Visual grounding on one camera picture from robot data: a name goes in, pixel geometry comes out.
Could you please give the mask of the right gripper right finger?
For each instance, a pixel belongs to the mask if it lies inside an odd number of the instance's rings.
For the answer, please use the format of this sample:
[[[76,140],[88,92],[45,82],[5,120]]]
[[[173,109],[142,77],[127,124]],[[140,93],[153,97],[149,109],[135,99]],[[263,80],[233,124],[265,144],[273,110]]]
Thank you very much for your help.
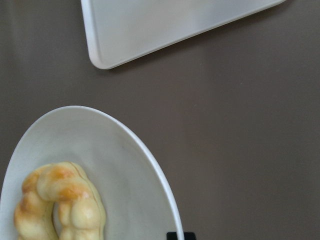
[[[184,232],[184,240],[196,240],[196,234],[194,232]]]

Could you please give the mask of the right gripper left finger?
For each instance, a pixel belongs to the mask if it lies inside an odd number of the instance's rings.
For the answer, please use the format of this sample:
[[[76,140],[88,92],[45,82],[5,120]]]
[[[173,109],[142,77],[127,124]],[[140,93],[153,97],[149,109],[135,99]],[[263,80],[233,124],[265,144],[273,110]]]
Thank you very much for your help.
[[[166,240],[178,240],[178,235],[176,232],[167,232]]]

